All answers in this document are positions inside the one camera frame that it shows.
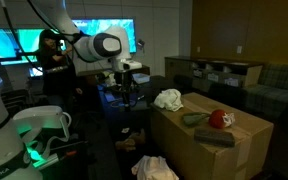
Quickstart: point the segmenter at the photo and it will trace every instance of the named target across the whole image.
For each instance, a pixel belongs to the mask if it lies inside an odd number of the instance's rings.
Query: red ball
[[[208,123],[214,128],[223,129],[225,127],[223,116],[225,116],[225,111],[217,109],[210,115]]]

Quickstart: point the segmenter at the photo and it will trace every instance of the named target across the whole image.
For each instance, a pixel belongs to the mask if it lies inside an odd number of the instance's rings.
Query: cardboard box
[[[185,180],[248,180],[262,171],[272,123],[196,93],[183,95],[182,104],[176,112],[152,105],[151,128],[153,139]],[[225,129],[234,135],[234,148],[197,143],[195,128],[182,123],[185,113],[215,109],[235,115],[234,126]],[[208,123],[201,126],[212,128]]]

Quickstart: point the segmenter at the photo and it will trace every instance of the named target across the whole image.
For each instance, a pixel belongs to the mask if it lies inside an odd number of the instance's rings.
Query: couch
[[[278,119],[288,107],[288,65],[266,64],[258,84],[245,90],[248,110]]]

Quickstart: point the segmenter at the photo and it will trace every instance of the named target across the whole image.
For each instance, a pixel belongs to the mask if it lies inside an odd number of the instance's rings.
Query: wall
[[[194,0],[192,14],[192,56],[288,63],[288,1]]]
[[[191,7],[185,0],[184,7]],[[145,41],[145,51],[138,51],[134,60],[151,68],[152,75],[164,75],[164,57],[179,54],[180,11],[181,18],[190,18],[191,14],[180,8],[180,0],[67,0],[67,11],[71,18],[91,17],[131,17],[135,18],[136,36]],[[6,0],[11,20],[16,28],[45,28],[47,27],[32,12],[25,0]],[[181,32],[190,33],[190,23],[182,23]],[[0,7],[0,28],[8,27]],[[186,37],[181,47],[189,49],[190,41]],[[85,63],[75,61],[77,71],[86,71],[110,67],[107,61]],[[20,71],[23,76],[28,74],[27,65],[7,67],[9,74]],[[23,77],[14,77],[13,81],[22,81]]]

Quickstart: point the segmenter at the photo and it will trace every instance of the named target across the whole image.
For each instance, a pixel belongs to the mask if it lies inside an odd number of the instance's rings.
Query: blue screen
[[[34,52],[38,49],[39,35],[44,29],[15,29],[21,46],[25,52]],[[0,29],[0,58],[15,58],[16,49],[20,49],[10,29]],[[32,62],[36,62],[34,56],[28,56]],[[27,63],[23,56],[21,59],[1,61],[2,65]]]
[[[73,20],[73,23],[85,34],[94,36],[112,25],[121,26],[126,30],[130,44],[130,53],[136,52],[135,27],[133,19],[85,19]]]

